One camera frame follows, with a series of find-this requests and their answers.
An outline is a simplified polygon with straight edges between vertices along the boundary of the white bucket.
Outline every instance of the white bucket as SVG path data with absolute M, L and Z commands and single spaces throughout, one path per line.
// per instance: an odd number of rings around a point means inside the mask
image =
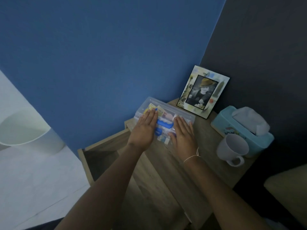
M 48 155 L 65 145 L 34 108 L 14 113 L 0 123 L 0 144 Z

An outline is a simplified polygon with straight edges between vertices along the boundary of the yellow hat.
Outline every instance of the yellow hat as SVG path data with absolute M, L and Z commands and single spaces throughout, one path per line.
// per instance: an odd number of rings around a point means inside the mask
M 199 87 L 207 87 L 207 86 L 210 86 L 210 85 L 213 85 L 215 82 L 213 80 L 210 80 L 208 78 L 204 78 L 201 80 L 201 84 Z

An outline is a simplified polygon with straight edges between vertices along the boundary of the tissue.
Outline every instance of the tissue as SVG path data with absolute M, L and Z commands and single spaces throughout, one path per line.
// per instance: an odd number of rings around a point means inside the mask
M 270 130 L 269 124 L 252 108 L 237 109 L 232 112 L 232 117 L 256 136 L 265 135 Z

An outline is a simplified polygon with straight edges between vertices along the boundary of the mug handle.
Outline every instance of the mug handle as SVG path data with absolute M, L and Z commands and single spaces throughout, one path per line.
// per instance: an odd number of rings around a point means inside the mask
M 239 166 L 241 166 L 241 165 L 243 165 L 244 164 L 244 158 L 243 157 L 241 157 L 241 156 L 236 156 L 236 158 L 239 158 L 240 159 L 240 163 L 239 164 L 237 164 L 237 165 L 235 165 L 232 161 L 226 161 L 230 166 L 233 166 L 233 167 L 239 167 Z

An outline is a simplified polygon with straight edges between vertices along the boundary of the mug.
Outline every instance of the mug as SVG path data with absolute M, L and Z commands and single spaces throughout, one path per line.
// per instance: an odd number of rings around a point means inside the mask
M 248 154 L 249 146 L 247 142 L 236 134 L 227 134 L 217 147 L 216 153 L 218 158 L 226 161 L 233 167 L 238 167 L 244 164 L 242 156 Z M 240 163 L 235 165 L 232 160 L 239 158 Z

